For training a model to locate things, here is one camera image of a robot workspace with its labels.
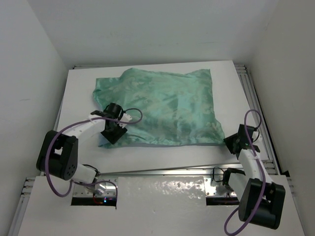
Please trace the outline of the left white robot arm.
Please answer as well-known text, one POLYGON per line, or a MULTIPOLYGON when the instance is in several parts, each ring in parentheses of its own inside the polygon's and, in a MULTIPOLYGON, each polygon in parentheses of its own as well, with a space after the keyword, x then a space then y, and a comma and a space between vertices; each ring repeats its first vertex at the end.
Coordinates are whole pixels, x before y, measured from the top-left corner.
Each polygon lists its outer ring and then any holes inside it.
POLYGON ((101 134, 110 143, 114 144, 126 132, 126 126, 132 121, 121 106, 110 103, 104 111, 91 112, 84 121, 79 121, 57 132, 50 130, 46 133, 36 168, 46 174, 48 184, 55 195, 67 196, 71 189, 64 194, 59 193, 53 186, 51 176, 92 186, 97 170, 80 164, 78 161, 79 145, 95 134, 101 134))

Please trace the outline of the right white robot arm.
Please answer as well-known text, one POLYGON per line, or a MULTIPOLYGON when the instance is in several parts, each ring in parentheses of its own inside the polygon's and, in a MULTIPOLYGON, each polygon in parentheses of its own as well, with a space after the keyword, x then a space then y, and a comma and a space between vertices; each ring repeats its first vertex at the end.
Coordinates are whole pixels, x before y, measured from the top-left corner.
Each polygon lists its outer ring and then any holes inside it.
POLYGON ((224 139, 243 169, 228 168, 223 173, 222 184, 237 196, 240 221, 276 230, 281 222, 285 188, 276 184, 263 166, 260 149, 252 143, 256 130, 241 124, 237 133, 224 139))

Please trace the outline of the light blue pillowcase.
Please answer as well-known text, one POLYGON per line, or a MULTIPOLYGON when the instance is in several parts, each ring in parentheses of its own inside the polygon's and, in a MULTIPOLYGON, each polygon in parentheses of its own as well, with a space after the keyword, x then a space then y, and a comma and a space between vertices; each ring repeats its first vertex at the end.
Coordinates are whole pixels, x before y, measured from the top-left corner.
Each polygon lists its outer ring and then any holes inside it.
POLYGON ((120 77, 98 78, 93 98, 100 108, 118 104, 137 121, 115 144, 101 145, 222 145, 225 135, 215 116, 212 85, 209 69, 179 74, 130 68, 120 77))

